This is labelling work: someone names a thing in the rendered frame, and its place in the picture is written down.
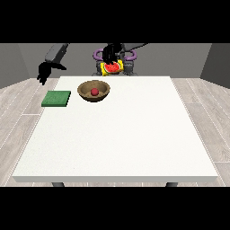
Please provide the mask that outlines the yellow cup with melon print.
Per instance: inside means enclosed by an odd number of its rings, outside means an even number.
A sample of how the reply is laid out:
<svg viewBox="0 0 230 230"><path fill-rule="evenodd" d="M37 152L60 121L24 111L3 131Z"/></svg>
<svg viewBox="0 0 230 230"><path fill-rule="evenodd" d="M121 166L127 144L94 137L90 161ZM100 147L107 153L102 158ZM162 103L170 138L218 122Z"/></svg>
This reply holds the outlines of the yellow cup with melon print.
<svg viewBox="0 0 230 230"><path fill-rule="evenodd" d="M117 62L113 62L112 64L106 64L105 62L101 63L101 71L102 75L115 75L124 70L123 62L119 59Z"/></svg>

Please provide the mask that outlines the green square pad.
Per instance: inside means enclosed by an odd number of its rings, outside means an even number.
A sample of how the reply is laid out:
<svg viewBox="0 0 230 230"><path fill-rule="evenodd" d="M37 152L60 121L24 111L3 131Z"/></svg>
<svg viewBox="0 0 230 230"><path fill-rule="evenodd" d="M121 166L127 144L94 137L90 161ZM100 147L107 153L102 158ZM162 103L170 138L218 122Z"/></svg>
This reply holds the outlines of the green square pad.
<svg viewBox="0 0 230 230"><path fill-rule="evenodd" d="M66 107L70 91L48 91L41 103L42 107Z"/></svg>

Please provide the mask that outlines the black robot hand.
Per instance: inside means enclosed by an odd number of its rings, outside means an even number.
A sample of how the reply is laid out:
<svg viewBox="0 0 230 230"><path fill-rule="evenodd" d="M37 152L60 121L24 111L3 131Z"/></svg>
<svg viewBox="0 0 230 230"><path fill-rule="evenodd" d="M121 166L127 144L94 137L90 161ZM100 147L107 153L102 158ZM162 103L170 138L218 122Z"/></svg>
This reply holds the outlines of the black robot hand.
<svg viewBox="0 0 230 230"><path fill-rule="evenodd" d="M37 79L40 81L42 85L44 85L51 75L51 70L53 68L60 69L60 70L66 70L66 68L57 63L49 63L49 62L43 62L39 65L39 74Z"/></svg>
<svg viewBox="0 0 230 230"><path fill-rule="evenodd" d="M120 43L110 43L108 44L102 52L102 59L103 61L109 65L117 62L117 54L120 53L122 50Z"/></svg>

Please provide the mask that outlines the brown wooden bowl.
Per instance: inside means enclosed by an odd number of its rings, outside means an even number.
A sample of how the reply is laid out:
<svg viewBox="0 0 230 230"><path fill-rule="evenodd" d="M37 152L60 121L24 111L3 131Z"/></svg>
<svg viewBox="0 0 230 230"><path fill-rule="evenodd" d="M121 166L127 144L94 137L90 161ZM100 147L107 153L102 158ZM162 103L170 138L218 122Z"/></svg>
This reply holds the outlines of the brown wooden bowl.
<svg viewBox="0 0 230 230"><path fill-rule="evenodd" d="M100 102L110 92L110 86L99 80L86 81L77 88L78 94L88 102Z"/></svg>

